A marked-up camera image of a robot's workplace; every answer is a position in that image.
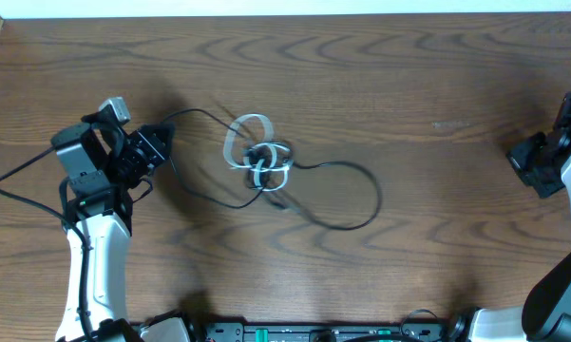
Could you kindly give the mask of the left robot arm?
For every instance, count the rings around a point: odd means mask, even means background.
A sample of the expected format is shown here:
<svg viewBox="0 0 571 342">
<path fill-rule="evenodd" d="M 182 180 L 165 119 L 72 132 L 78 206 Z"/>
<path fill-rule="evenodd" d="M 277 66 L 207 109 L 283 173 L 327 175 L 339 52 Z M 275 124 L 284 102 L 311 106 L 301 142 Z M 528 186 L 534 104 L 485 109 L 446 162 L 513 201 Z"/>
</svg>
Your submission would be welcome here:
<svg viewBox="0 0 571 342">
<path fill-rule="evenodd" d="M 173 135 L 171 123 L 146 124 L 130 134 L 105 123 L 78 123 L 52 137 L 75 194 L 64 211 L 70 271 L 56 340 L 99 340 L 103 326 L 127 318 L 129 192 L 168 159 Z"/>
</svg>

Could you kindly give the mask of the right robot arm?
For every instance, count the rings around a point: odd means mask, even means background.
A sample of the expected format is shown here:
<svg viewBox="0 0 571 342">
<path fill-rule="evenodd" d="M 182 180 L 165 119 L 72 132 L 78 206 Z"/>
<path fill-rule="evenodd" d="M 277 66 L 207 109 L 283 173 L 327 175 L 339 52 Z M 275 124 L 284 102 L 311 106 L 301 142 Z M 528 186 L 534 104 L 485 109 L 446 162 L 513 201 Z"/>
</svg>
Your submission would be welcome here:
<svg viewBox="0 0 571 342">
<path fill-rule="evenodd" d="M 523 304 L 478 308 L 460 319 L 451 341 L 571 342 L 571 91 L 551 128 L 511 147 L 506 158 L 522 183 L 545 200 L 563 191 L 569 208 L 569 251 L 534 285 Z"/>
</svg>

